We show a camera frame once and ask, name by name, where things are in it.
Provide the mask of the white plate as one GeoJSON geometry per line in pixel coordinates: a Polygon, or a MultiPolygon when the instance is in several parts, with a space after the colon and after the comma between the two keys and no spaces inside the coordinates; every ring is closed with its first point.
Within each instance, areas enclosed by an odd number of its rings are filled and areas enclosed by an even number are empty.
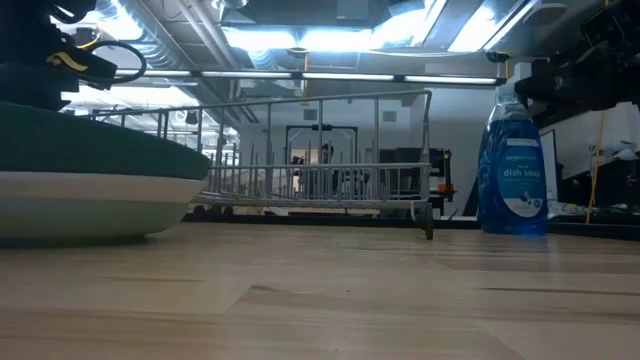
{"type": "Polygon", "coordinates": [[[86,173],[0,172],[0,199],[101,200],[188,204],[203,180],[86,173]]]}

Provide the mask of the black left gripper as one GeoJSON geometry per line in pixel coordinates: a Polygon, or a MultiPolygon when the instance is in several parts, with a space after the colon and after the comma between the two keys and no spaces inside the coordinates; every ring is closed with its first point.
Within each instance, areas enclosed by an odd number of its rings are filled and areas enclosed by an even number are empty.
{"type": "Polygon", "coordinates": [[[20,64],[0,64],[0,102],[59,111],[69,104],[62,92],[70,91],[70,74],[20,64]]]}

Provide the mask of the grey wire dish rack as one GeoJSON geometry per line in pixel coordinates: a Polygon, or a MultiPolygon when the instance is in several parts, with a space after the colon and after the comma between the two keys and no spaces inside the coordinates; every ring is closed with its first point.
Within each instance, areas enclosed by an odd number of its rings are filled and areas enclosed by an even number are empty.
{"type": "Polygon", "coordinates": [[[395,96],[424,95],[426,97],[422,119],[422,155],[418,163],[382,163],[379,160],[380,106],[382,97],[388,92],[362,93],[308,97],[308,102],[318,104],[318,124],[324,124],[324,103],[337,100],[370,99],[374,105],[373,155],[370,163],[358,160],[355,163],[340,161],[321,164],[320,149],[317,162],[307,159],[303,164],[276,164],[271,142],[272,130],[266,129],[265,161],[252,152],[249,163],[239,159],[229,165],[220,155],[209,166],[209,189],[201,192],[198,199],[221,207],[278,207],[319,209],[407,209],[411,219],[423,231],[427,239],[434,238],[435,219],[430,199],[429,161],[429,111],[432,92],[428,89],[395,91],[395,96]],[[379,179],[385,168],[421,168],[420,198],[416,200],[391,200],[385,196],[379,179]]]}

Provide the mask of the blue dish soap bottle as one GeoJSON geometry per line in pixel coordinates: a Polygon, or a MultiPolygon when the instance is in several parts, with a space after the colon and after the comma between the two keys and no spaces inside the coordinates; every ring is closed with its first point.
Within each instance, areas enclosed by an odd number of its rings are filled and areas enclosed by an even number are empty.
{"type": "Polygon", "coordinates": [[[543,236],[548,201],[538,128],[515,86],[496,90],[478,156],[478,221],[486,233],[543,236]]]}

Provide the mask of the black table edge rail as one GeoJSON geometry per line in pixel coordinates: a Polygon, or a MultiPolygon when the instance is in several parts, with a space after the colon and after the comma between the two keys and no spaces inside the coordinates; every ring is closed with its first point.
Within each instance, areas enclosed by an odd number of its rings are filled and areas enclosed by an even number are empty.
{"type": "MultiPolygon", "coordinates": [[[[228,224],[265,224],[265,225],[294,225],[294,226],[334,226],[334,227],[373,227],[373,228],[419,228],[410,219],[394,218],[366,218],[343,216],[261,216],[261,215],[232,215],[197,216],[187,213],[182,222],[187,223],[228,223],[228,224]]],[[[550,234],[583,236],[589,238],[616,239],[640,243],[640,226],[608,225],[608,224],[577,224],[566,222],[551,222],[548,225],[550,234]]]]}

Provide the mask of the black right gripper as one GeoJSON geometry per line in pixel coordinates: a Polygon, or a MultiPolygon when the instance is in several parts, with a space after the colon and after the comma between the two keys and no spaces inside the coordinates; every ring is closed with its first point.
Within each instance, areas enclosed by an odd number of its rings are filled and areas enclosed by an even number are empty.
{"type": "Polygon", "coordinates": [[[630,102],[640,110],[640,46],[600,43],[575,60],[517,81],[514,90],[550,106],[600,111],[630,102]]]}

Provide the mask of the black desk with monitor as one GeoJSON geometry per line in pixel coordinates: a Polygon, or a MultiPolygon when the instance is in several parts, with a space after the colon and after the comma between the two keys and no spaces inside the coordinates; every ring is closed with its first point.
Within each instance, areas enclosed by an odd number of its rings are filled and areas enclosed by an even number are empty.
{"type": "MultiPolygon", "coordinates": [[[[420,148],[396,148],[382,149],[379,153],[382,163],[418,163],[421,160],[420,148]]],[[[439,192],[438,185],[453,184],[451,177],[452,153],[448,149],[430,148],[430,199],[434,209],[440,216],[445,215],[446,202],[452,202],[456,193],[454,191],[439,192]]],[[[397,168],[390,167],[380,171],[379,179],[385,196],[391,200],[416,200],[420,198],[421,168],[397,168]]]]}

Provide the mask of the overhead LED light bar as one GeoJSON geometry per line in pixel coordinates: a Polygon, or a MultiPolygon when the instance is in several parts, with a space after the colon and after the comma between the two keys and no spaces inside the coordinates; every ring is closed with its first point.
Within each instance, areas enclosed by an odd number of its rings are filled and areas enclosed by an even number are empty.
{"type": "Polygon", "coordinates": [[[402,75],[330,72],[282,72],[282,71],[201,71],[201,70],[147,70],[143,77],[157,78],[228,78],[251,80],[335,80],[412,83],[430,85],[497,86],[504,78],[452,76],[452,75],[402,75]]]}

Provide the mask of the dark green plate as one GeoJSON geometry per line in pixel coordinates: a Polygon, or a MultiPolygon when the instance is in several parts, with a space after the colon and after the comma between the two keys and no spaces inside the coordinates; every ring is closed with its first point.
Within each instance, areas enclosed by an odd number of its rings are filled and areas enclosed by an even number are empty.
{"type": "Polygon", "coordinates": [[[157,136],[0,102],[0,171],[202,180],[208,169],[204,155],[157,136]]]}

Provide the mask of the white board panel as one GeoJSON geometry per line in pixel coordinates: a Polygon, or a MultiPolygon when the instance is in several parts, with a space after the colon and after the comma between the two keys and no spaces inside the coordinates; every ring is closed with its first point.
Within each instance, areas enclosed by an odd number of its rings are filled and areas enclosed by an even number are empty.
{"type": "Polygon", "coordinates": [[[550,130],[540,135],[544,168],[547,199],[549,201],[558,200],[558,180],[557,180],[557,159],[555,131],[550,130]]]}

